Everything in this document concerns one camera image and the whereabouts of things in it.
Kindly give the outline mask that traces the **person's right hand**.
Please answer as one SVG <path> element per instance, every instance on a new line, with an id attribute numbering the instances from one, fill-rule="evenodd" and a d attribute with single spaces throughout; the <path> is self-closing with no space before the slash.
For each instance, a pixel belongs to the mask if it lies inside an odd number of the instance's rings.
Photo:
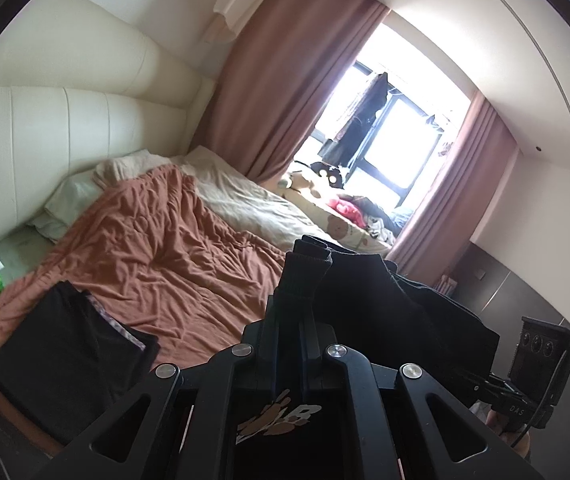
<path id="1" fill-rule="evenodd" d="M 486 426 L 488 426 L 494 434 L 497 434 L 503 442 L 512 448 L 526 462 L 531 462 L 531 436 L 530 432 L 525 434 L 521 429 L 515 432 L 506 430 L 509 419 L 498 412 L 489 410 L 486 415 Z"/>

